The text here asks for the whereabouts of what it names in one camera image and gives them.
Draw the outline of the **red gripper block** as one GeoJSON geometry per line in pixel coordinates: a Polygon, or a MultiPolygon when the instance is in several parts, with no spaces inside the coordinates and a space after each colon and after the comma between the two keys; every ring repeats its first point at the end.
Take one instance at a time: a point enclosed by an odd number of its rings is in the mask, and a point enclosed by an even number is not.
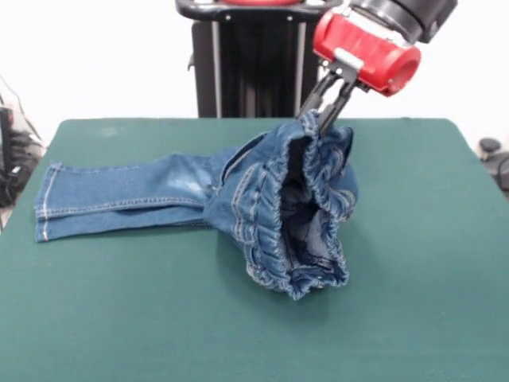
{"type": "MultiPolygon", "coordinates": [[[[414,77],[421,63],[421,52],[393,30],[354,10],[330,10],[319,20],[313,36],[313,51],[330,63],[354,68],[361,84],[384,96],[400,92],[414,77]]],[[[339,79],[328,72],[317,82],[297,114],[318,109],[324,94],[339,79]]],[[[336,99],[318,119],[320,135],[326,135],[345,108],[358,80],[344,80],[336,99]]]]}

